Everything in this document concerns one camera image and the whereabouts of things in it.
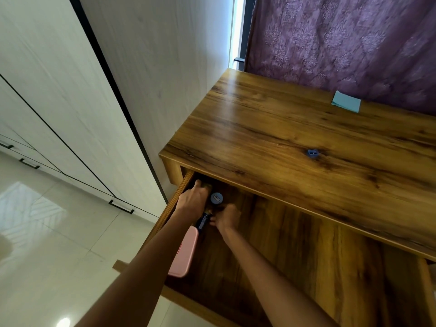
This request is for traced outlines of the person's right hand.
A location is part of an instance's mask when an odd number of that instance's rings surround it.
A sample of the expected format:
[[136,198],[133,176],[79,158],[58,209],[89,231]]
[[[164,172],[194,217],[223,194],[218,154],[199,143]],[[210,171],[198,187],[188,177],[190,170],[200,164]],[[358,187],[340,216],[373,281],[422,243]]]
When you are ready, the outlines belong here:
[[217,228],[224,238],[230,231],[236,231],[239,226],[241,212],[233,203],[221,206],[210,218],[210,225]]

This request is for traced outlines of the person's left hand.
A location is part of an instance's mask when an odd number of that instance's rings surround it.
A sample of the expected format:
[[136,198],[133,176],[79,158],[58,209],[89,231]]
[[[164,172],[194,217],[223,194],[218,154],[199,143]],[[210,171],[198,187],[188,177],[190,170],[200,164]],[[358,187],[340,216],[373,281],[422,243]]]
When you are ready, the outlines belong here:
[[179,196],[173,216],[189,225],[193,224],[202,216],[208,197],[194,197],[193,187],[186,190]]

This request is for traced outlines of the person's right forearm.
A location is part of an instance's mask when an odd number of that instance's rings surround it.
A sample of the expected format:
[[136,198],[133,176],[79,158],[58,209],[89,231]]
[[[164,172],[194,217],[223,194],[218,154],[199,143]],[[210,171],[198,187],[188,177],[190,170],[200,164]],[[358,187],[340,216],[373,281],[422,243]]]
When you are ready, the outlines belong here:
[[273,327],[339,327],[322,308],[297,289],[234,227],[219,231],[254,289]]

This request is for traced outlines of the person's left forearm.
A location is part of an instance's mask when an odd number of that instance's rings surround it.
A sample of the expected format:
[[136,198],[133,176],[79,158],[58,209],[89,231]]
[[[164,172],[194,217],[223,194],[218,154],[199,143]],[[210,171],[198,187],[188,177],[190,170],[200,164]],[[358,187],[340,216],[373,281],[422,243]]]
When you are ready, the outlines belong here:
[[75,327],[147,327],[184,236],[202,211],[177,208]]

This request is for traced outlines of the pink case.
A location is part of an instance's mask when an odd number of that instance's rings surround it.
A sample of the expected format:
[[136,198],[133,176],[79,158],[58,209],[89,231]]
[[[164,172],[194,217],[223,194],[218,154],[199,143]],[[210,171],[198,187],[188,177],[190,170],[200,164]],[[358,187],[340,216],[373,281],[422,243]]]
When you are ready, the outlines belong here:
[[195,226],[190,226],[171,264],[169,276],[183,278],[188,274],[198,238],[198,229]]

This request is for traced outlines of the wooden desk drawer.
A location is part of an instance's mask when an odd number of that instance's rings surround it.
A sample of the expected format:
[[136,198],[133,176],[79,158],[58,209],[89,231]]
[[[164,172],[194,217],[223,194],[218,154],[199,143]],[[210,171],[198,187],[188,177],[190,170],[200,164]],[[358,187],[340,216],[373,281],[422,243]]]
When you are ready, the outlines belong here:
[[[341,327],[436,327],[425,259],[205,175],[186,171],[146,243],[166,224],[176,195],[195,180],[241,211],[239,231]],[[271,327],[246,275],[215,227],[198,237],[186,276],[161,295],[219,327]]]

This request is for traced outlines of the wooden desk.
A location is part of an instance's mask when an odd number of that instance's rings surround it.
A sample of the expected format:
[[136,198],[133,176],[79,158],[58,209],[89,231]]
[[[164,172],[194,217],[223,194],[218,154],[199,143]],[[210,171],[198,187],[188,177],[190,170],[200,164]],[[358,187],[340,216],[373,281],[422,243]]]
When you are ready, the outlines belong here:
[[332,98],[228,69],[160,157],[436,265],[436,117]]

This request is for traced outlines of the white wardrobe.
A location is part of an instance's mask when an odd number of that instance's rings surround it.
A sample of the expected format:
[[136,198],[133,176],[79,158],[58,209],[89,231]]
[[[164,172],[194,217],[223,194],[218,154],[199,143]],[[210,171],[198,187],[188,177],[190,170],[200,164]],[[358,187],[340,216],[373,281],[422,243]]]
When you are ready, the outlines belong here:
[[160,151],[229,65],[234,0],[0,0],[0,124],[156,223]]

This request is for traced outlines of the light blue sticky note pad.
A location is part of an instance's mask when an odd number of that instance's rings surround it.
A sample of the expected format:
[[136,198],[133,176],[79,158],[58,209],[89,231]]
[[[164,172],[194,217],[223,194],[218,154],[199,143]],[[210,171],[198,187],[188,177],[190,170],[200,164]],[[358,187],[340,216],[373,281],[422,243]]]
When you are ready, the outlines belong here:
[[358,113],[361,105],[361,99],[336,91],[331,104],[339,108]]

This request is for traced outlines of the purple patterned curtain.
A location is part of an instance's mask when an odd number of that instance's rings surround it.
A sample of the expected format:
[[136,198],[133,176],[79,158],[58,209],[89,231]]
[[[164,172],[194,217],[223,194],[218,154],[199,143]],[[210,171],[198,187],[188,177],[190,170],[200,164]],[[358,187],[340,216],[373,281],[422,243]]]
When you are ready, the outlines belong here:
[[436,0],[256,0],[244,70],[436,116]]

